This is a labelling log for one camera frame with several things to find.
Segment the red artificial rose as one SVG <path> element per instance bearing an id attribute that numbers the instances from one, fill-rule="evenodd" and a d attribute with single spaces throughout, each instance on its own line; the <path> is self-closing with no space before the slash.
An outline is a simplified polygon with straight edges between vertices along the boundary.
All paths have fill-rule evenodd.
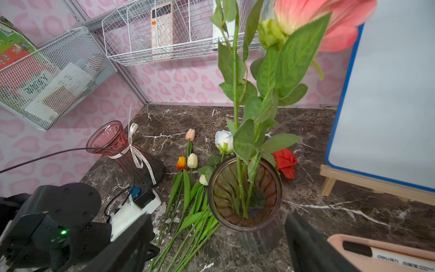
<path id="1" fill-rule="evenodd" d="M 275 159 L 276 167 L 279 171 L 281 171 L 284 176 L 289 180 L 295 179 L 295 165 L 298 164 L 298 160 L 295 154 L 288 149 L 282 149 L 275 153 L 272 153 L 272 156 Z"/>

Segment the orange artificial tulip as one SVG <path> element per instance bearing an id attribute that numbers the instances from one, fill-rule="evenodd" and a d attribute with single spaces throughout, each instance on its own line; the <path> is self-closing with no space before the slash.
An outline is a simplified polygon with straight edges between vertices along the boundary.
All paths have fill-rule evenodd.
<path id="1" fill-rule="evenodd" d="M 160 243 L 161 243 L 161 239 L 162 239 L 162 235 L 164 233 L 165 230 L 165 221 L 168 219 L 168 215 L 170 212 L 170 209 L 172 207 L 173 201 L 179 191 L 179 187 L 180 187 L 180 182 L 181 182 L 181 178 L 183 176 L 183 171 L 186 169 L 187 167 L 187 162 L 186 162 L 186 157 L 182 156 L 179 157 L 179 160 L 176 164 L 176 168 L 180 171 L 179 173 L 177 173 L 173 179 L 173 184 L 172 184 L 172 189 L 169 195 L 169 199 L 167 202 L 167 208 L 164 214 L 164 218 L 162 220 L 162 226 L 160 228 L 160 232 L 159 232 L 159 236 L 157 239 L 157 247 L 160 247 Z"/>

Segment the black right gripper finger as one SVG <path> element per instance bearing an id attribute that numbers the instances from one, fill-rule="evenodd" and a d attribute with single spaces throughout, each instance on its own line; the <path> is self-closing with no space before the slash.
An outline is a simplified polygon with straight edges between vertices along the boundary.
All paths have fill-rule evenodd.
<path id="1" fill-rule="evenodd" d="M 355 266 L 332 247 L 332 245 L 297 212 L 287 215 L 284 229 L 294 271 L 358 271 Z"/>

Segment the pink artificial tulip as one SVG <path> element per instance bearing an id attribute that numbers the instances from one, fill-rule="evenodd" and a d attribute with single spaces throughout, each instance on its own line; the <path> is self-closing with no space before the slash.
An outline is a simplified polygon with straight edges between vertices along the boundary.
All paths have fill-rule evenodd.
<path id="1" fill-rule="evenodd" d="M 188 159 L 189 156 L 192 154 L 192 145 L 193 145 L 193 141 L 195 138 L 195 130 L 194 129 L 189 129 L 188 132 L 185 135 L 185 139 L 187 140 L 187 146 L 186 146 L 186 157 L 183 157 L 182 159 L 179 159 L 177 162 L 177 169 L 182 171 L 182 170 L 186 170 L 188 168 Z M 175 200 L 174 204 L 175 204 L 175 208 L 172 211 L 172 217 L 171 217 L 171 222 L 170 222 L 170 227 L 169 227 L 169 231 L 171 231 L 171 227 L 174 221 L 174 218 L 177 214 L 177 205 L 180 199 L 180 195 L 181 192 L 177 192 L 177 199 Z"/>

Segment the pink artificial rose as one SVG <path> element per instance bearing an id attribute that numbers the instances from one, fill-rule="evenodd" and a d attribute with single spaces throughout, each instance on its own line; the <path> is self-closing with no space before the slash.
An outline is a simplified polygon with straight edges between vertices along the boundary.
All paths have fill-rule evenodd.
<path id="1" fill-rule="evenodd" d="M 276 125 L 278 107 L 300 101 L 316 56 L 354 45 L 358 28 L 375 12 L 376 1 L 262 1 L 255 37 L 249 45 L 248 89 L 243 117 L 234 138 L 235 150 L 254 182 L 261 159 L 297 143 L 292 134 L 265 139 Z"/>

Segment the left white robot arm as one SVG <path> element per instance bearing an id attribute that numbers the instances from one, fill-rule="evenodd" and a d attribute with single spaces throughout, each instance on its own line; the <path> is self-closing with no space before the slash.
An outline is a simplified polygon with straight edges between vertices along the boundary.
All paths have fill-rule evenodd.
<path id="1" fill-rule="evenodd" d="M 129 202 L 107 223 L 94 222 L 102 200 L 84 183 L 43 185 L 32 194 L 1 198 L 1 258 L 9 272 L 33 268 L 37 272 L 141 272 L 159 247 L 151 215 L 160 205 L 150 181 L 134 182 Z"/>

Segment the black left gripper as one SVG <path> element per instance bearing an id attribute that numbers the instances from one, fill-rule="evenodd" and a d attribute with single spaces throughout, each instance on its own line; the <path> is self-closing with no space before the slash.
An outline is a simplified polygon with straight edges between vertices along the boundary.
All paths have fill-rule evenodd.
<path id="1" fill-rule="evenodd" d="M 108 229 L 102 233 L 94 228 L 68 232 L 67 251 L 49 251 L 53 272 L 65 272 L 74 265 L 84 265 L 83 272 L 142 272 L 147 261 L 160 253 L 151 244 L 155 234 L 151 215 L 138 218 L 114 242 Z"/>

